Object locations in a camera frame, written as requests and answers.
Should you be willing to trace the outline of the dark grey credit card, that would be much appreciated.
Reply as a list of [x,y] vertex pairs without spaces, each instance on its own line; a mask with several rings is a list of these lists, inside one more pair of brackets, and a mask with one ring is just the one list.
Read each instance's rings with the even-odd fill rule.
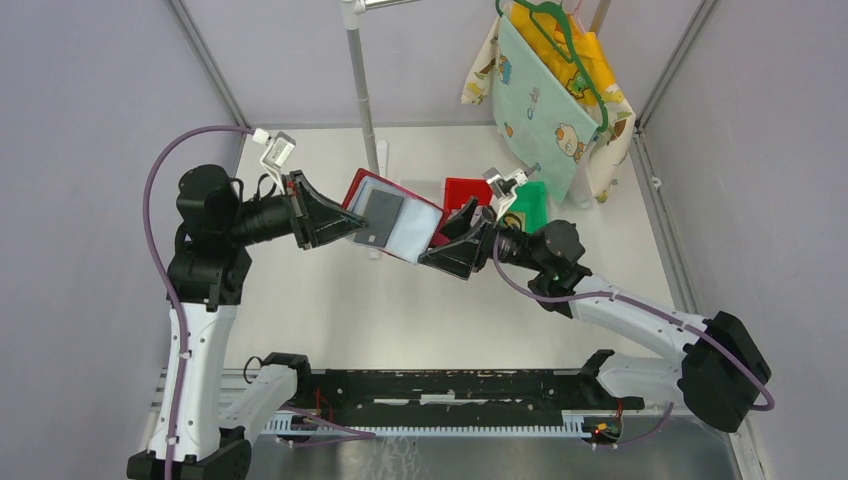
[[368,196],[362,217],[366,227],[353,236],[353,242],[376,248],[387,245],[404,203],[401,195],[372,190]]

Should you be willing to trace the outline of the red leather card holder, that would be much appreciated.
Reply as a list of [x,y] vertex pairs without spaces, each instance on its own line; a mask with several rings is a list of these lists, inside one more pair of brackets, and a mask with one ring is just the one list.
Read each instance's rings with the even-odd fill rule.
[[437,233],[443,210],[415,193],[363,168],[354,175],[344,198],[343,207],[362,216],[365,203],[372,190],[391,192],[404,198],[400,215],[388,243],[383,248],[360,245],[353,242],[355,233],[349,235],[348,240],[359,246],[382,251],[407,263],[417,264],[419,256],[427,251]]

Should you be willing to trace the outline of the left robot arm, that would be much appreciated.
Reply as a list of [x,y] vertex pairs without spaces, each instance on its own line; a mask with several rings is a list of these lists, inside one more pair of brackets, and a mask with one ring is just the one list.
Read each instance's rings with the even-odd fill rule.
[[171,321],[165,392],[152,438],[128,460],[131,479],[243,479],[253,445],[275,413],[313,397],[307,357],[271,353],[230,405],[220,401],[226,347],[252,264],[248,247],[291,237],[309,250],[366,222],[299,171],[285,175],[274,195],[245,199],[241,186],[210,164],[180,179],[174,255],[159,264]]

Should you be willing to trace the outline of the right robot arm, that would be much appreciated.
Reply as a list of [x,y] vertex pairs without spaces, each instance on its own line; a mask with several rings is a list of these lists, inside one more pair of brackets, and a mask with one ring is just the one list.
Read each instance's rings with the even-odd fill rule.
[[602,408],[616,398],[682,404],[703,423],[736,432],[752,411],[776,407],[772,371],[744,323],[711,318],[634,296],[580,264],[574,223],[553,220],[531,233],[501,224],[492,207],[470,200],[438,231],[420,264],[467,280],[487,264],[544,310],[621,335],[653,352],[602,353],[577,382],[580,400]]

